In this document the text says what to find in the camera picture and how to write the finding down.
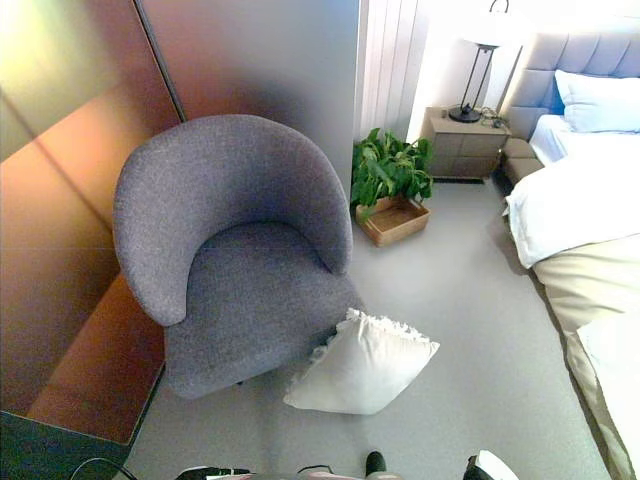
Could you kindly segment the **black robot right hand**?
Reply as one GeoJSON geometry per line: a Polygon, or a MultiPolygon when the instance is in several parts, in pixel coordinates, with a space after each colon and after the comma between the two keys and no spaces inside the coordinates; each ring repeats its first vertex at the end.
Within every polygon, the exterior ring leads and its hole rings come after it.
{"type": "Polygon", "coordinates": [[[510,467],[489,450],[480,450],[468,459],[464,480],[517,480],[510,467]]]}

